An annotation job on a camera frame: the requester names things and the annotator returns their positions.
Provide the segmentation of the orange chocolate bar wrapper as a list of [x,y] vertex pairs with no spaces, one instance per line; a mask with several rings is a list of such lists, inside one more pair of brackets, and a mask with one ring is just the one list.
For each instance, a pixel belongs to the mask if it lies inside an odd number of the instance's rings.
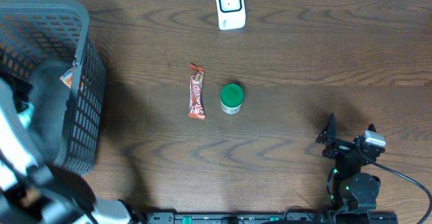
[[205,68],[190,64],[190,104],[188,116],[205,120],[205,111],[202,104],[202,87]]

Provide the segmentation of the orange snack packet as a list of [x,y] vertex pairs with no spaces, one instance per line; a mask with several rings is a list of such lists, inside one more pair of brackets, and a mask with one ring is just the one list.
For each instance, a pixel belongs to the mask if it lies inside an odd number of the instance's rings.
[[74,68],[71,67],[68,71],[66,71],[61,77],[60,80],[68,87],[72,87],[74,77]]

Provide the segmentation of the light green wet wipes pack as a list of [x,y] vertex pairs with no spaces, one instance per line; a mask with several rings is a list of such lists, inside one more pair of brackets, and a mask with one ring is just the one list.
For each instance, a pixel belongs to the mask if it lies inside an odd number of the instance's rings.
[[22,109],[18,113],[18,118],[25,129],[28,128],[34,114],[34,105],[32,103],[24,103]]

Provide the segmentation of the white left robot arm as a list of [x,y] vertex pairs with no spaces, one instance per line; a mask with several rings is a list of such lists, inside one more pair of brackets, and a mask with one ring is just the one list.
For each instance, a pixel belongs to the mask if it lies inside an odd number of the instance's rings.
[[1,222],[147,223],[130,205],[97,198],[80,176],[42,158],[18,117],[31,88],[1,77]]

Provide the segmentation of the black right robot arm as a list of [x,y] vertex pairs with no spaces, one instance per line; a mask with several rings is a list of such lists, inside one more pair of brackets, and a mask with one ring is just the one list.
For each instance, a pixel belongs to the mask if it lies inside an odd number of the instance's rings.
[[376,209],[381,180],[362,171],[362,167],[385,152],[385,138],[376,132],[375,126],[369,125],[351,141],[342,140],[336,135],[335,115],[331,113],[315,142],[325,146],[324,157],[335,161],[327,180],[335,213],[366,213]]

